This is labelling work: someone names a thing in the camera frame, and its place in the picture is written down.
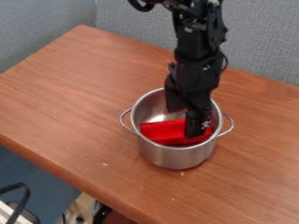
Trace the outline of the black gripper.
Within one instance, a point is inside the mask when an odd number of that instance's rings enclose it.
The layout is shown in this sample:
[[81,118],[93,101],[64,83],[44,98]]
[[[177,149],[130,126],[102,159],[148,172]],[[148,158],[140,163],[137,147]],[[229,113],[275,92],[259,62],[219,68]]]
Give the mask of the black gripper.
[[169,112],[184,108],[184,136],[201,136],[211,126],[211,91],[219,86],[224,56],[215,52],[204,60],[179,60],[168,66],[164,81],[165,103]]

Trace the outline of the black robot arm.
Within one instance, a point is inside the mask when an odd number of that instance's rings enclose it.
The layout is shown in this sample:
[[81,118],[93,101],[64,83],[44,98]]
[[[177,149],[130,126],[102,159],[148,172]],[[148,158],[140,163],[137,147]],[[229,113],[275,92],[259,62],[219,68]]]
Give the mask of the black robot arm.
[[175,62],[164,80],[167,109],[185,110],[184,136],[203,135],[211,124],[211,92],[220,84],[228,58],[220,49],[228,28],[223,0],[126,0],[141,12],[160,4],[172,13]]

